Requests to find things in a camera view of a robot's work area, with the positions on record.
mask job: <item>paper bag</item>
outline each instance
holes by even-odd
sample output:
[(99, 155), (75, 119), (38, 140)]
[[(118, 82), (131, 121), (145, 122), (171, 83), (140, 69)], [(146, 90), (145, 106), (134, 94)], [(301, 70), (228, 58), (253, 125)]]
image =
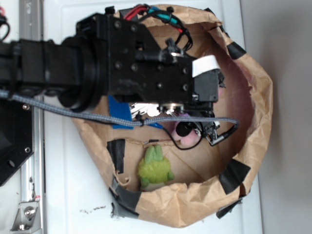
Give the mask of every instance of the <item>paper bag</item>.
[[(159, 5), (166, 9), (168, 5)], [(237, 132), (211, 147), (181, 151), (164, 131), (150, 127), (113, 129), (74, 119), (97, 168), (115, 198), (114, 212), (172, 227), (185, 227), (220, 208), (235, 203), (250, 192), (266, 153), (271, 132), (273, 86), (268, 74), (224, 32), (213, 13), (173, 6), (174, 14), (191, 32), (194, 57), (215, 55), (225, 76), (226, 89), (214, 105), (216, 117), (240, 121)], [(148, 18), (144, 23), (163, 48), (167, 38), (176, 38), (171, 26)], [(107, 115), (108, 102), (101, 100), (95, 113)], [(220, 132), (231, 125), (222, 123)], [(159, 140), (172, 165), (175, 179), (153, 192), (141, 192), (137, 166), (145, 150)]]

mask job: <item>red wire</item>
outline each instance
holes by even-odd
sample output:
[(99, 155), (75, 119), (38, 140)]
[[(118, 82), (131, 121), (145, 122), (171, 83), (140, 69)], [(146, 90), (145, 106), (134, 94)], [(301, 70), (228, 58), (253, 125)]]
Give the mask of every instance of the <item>red wire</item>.
[(133, 13), (131, 13), (128, 17), (125, 17), (126, 20), (131, 20), (134, 16), (136, 16), (139, 12), (141, 11), (146, 11), (147, 8), (146, 7), (140, 7), (138, 9), (136, 9)]
[(0, 15), (5, 16), (5, 10), (2, 6), (0, 6), (0, 11), (1, 11)]
[(141, 10), (146, 10), (147, 8), (144, 5), (138, 5), (135, 8), (133, 8), (131, 11), (129, 11), (125, 16), (124, 19), (129, 20), (129, 16), (132, 16), (130, 19), (132, 19), (137, 13), (139, 13)]

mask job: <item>metal bracket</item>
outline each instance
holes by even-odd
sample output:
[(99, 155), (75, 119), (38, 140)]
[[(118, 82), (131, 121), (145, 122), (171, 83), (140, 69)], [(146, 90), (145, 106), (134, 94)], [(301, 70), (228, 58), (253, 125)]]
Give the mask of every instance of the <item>metal bracket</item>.
[(40, 204), (38, 201), (22, 202), (10, 234), (32, 234), (41, 228)]

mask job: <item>gray wall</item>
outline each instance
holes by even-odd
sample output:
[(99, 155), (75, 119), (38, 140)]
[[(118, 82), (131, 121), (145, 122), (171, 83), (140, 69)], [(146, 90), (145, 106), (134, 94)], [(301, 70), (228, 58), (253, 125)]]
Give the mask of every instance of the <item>gray wall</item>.
[(241, 0), (246, 49), (274, 83), (259, 173), (265, 234), (312, 230), (312, 0)]

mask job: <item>plush toy ear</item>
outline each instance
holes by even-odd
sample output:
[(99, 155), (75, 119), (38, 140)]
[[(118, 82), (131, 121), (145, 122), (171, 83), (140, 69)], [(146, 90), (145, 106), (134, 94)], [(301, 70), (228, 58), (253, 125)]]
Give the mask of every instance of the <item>plush toy ear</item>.
[(154, 145), (155, 153), (154, 153), (154, 160), (162, 161), (164, 156), (162, 154), (162, 148), (160, 145)]
[(152, 145), (148, 147), (146, 150), (145, 158), (144, 158), (145, 164), (150, 164), (152, 162), (154, 154), (155, 154), (155, 148)]

